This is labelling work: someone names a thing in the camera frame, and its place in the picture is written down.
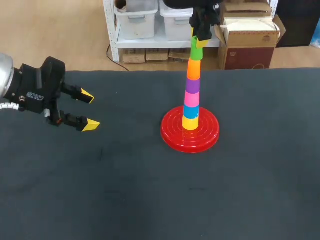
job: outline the yellow fingertip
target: yellow fingertip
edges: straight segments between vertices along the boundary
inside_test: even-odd
[[[209,40],[204,40],[204,41],[196,41],[196,48],[197,49],[202,49],[204,48],[207,44],[209,43]]]
[[[81,88],[81,93],[82,93],[83,95],[87,95],[87,96],[89,96],[89,97],[92,98],[92,100],[89,102],[89,104],[91,104],[91,103],[94,101],[95,97],[92,96],[90,93],[88,93],[88,92],[87,92],[86,90],[84,90],[83,88]]]
[[[96,130],[100,125],[100,122],[93,121],[89,118],[87,119],[87,121],[88,121],[88,124],[85,126],[85,128],[82,130],[82,132]]]

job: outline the dark gray surface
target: dark gray surface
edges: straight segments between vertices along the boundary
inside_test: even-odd
[[[160,137],[185,72],[68,72],[96,99],[60,108],[101,126],[80,133],[0,111],[0,239],[320,239],[319,77],[203,73],[220,140],[188,155]]]

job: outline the cardboard box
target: cardboard box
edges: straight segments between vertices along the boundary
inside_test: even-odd
[[[171,48],[169,59],[173,62],[187,62],[190,59],[190,48]]]
[[[272,9],[267,0],[225,0],[220,5],[220,21],[225,18],[270,17]]]
[[[169,55],[169,49],[167,48],[147,49],[145,52],[145,59],[147,62],[167,61],[168,55]]]
[[[228,20],[237,21],[236,18],[225,18],[224,23]],[[286,33],[286,28],[281,22],[279,16],[275,16],[273,21],[263,19],[260,23],[255,22],[254,27],[248,22],[241,26],[242,21],[239,19],[237,25],[222,30],[215,26],[215,34],[220,40],[218,52],[218,65],[223,70],[235,69],[268,69],[275,51],[275,48]]]
[[[125,49],[122,55],[125,64],[144,64],[146,62],[145,49]]]

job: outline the shelf leg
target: shelf leg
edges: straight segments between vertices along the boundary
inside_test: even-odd
[[[106,19],[106,25],[108,28],[109,41],[111,45],[112,58],[115,62],[120,62],[119,50],[116,46],[118,36],[116,34],[116,23],[114,13],[114,2],[113,0],[103,0],[104,13]]]

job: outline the brown box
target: brown box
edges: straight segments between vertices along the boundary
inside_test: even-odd
[[[156,48],[147,49],[145,52],[145,59],[149,61],[167,61],[168,60],[169,49],[167,48]]]
[[[186,62],[190,58],[190,48],[171,48],[169,58],[174,62]]]
[[[220,21],[225,18],[270,17],[272,9],[267,0],[225,0],[220,5]]]
[[[219,26],[214,27],[220,40],[218,65],[223,70],[268,69],[274,50],[286,33],[286,28],[278,15],[273,22],[274,31],[229,31],[223,33]]]
[[[125,49],[122,55],[125,64],[143,64],[146,62],[145,49]]]

